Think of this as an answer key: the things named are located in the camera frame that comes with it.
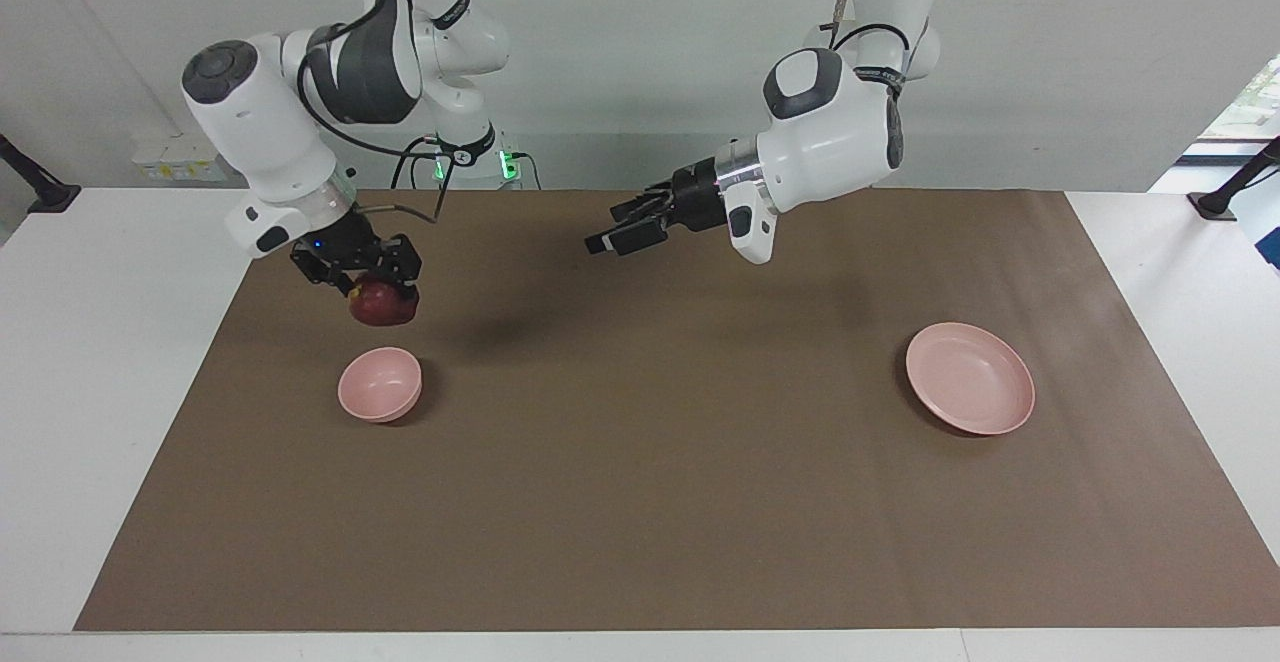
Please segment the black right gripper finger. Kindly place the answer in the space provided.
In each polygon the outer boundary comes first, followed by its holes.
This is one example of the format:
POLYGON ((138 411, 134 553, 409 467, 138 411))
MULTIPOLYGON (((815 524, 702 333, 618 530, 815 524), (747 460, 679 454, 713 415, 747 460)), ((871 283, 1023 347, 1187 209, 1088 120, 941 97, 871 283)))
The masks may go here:
POLYGON ((385 241, 385 280, 398 293, 416 293, 421 266, 421 257, 407 236, 385 241))
POLYGON ((360 248, 339 242, 296 242, 292 262, 312 284, 329 286, 349 297, 358 283, 351 277, 361 269, 360 248))

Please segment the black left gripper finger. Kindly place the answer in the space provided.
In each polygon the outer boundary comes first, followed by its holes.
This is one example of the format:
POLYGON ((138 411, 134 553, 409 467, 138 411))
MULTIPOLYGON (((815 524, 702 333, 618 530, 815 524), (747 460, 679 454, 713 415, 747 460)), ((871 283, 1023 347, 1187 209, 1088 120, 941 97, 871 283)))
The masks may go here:
POLYGON ((658 220, 669 224, 675 210, 672 190, 645 190, 632 200, 611 207, 616 225, 630 225, 645 220, 658 220))
POLYGON ((667 225, 663 216, 641 216, 641 219, 614 225, 603 233, 590 236, 585 239, 585 246, 590 255, 614 252, 626 256, 658 246, 668 239, 667 225))

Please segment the dark red apple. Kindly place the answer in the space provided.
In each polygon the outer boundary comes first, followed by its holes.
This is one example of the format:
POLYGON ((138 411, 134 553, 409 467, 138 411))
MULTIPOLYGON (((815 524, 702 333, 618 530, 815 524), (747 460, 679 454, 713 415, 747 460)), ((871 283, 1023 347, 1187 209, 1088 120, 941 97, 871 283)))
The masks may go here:
POLYGON ((416 287, 362 275, 347 300, 349 316, 357 323, 371 328, 390 328, 415 319, 420 295, 416 287))

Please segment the pink bowl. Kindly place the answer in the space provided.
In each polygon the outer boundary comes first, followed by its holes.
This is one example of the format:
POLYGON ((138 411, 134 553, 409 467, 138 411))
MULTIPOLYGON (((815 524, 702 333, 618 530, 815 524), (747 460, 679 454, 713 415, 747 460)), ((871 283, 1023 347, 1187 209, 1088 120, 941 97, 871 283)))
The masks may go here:
POLYGON ((337 384, 337 400, 352 417, 370 424, 394 423, 422 393, 421 362, 407 350, 370 350, 349 362, 337 384))

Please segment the pink plate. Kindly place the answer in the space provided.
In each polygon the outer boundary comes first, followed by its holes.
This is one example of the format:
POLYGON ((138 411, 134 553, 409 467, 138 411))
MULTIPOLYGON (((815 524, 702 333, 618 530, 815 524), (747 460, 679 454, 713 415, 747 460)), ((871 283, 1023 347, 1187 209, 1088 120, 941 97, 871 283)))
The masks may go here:
POLYGON ((1027 362, 991 330, 937 323, 911 337, 905 373, 915 397, 946 425, 978 437, 1018 430, 1036 410, 1027 362))

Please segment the white power strip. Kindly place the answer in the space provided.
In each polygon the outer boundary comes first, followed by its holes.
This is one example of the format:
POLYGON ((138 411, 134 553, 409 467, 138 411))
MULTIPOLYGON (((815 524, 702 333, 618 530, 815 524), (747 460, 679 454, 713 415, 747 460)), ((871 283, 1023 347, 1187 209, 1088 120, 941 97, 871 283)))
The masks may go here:
POLYGON ((138 143, 131 161, 141 175, 163 184, 191 182, 221 184, 229 178, 219 163, 219 152, 206 141, 173 137, 138 143))

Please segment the brown table mat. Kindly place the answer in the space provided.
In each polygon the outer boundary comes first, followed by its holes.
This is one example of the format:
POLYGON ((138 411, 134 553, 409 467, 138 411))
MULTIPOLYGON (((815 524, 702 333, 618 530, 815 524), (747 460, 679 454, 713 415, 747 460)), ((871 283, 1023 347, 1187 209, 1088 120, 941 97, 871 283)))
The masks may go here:
POLYGON ((590 256, 614 195, 453 193, 378 216, 424 257, 401 328, 287 255, 250 265, 79 631, 1280 626, 1280 567, 1064 195, 863 191, 590 256), (1025 425, 915 397, 965 323, 1025 425), (402 419, 352 360, 407 350, 402 419))

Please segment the black stand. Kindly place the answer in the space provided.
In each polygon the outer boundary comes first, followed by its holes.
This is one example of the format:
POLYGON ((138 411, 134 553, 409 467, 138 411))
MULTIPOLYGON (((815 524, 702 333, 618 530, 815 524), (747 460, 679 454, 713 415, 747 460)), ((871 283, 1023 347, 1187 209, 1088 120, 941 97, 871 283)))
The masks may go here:
POLYGON ((1235 222, 1236 216, 1230 211, 1234 197, 1276 174, 1280 174, 1280 134, 1275 134, 1216 190, 1190 192, 1185 197, 1204 220, 1235 222))
POLYGON ((33 191, 36 200, 28 207, 29 214, 65 213, 82 192, 81 184, 60 181, 46 166, 17 149, 5 134, 0 134, 0 159, 33 191))

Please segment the window with outdoor view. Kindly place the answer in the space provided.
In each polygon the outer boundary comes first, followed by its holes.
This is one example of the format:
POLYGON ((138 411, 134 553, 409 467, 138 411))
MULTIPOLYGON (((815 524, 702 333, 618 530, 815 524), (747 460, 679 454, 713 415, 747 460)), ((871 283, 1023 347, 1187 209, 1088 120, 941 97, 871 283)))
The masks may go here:
POLYGON ((1280 134, 1280 52, 1198 134, 1185 156, 1240 156, 1280 134))

